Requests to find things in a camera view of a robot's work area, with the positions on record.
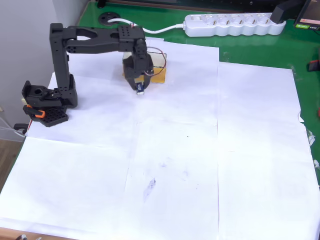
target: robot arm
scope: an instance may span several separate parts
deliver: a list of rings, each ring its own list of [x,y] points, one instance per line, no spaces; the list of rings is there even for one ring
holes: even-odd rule
[[[88,40],[77,40],[78,36]],[[31,85],[25,82],[22,95],[28,105],[23,110],[32,120],[46,127],[68,120],[67,108],[78,105],[75,79],[69,73],[69,54],[100,54],[109,52],[131,52],[123,60],[124,77],[137,94],[143,94],[153,74],[153,62],[147,53],[144,31],[141,27],[129,25],[103,29],[70,26],[63,28],[61,23],[50,25],[50,45],[57,88]],[[143,81],[136,79],[143,75]]]

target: orange part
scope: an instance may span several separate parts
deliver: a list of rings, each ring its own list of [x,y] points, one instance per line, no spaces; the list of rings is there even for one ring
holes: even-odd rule
[[[39,112],[42,112],[41,115],[35,115],[36,118],[38,119],[43,119],[45,116],[46,116],[46,112],[45,111],[42,111],[42,110],[38,110]]]

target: ink mark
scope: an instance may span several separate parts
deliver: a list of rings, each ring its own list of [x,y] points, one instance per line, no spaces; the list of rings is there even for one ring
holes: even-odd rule
[[[143,202],[146,202],[148,196],[151,194],[152,190],[156,186],[156,179],[152,179],[148,185],[148,187],[143,192]]]

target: wall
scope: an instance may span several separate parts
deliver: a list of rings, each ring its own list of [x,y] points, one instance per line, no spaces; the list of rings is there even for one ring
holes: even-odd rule
[[[28,123],[22,110],[21,90],[29,80],[48,86],[52,72],[49,44],[50,23],[75,25],[88,0],[0,1],[0,117],[12,127]],[[0,120],[0,126],[6,127]],[[22,141],[23,137],[0,129],[0,139]]]

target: power strip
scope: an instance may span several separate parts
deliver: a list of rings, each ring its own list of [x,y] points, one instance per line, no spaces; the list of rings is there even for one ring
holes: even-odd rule
[[[271,13],[192,14],[187,15],[183,29],[189,37],[279,35],[286,22],[275,24]]]

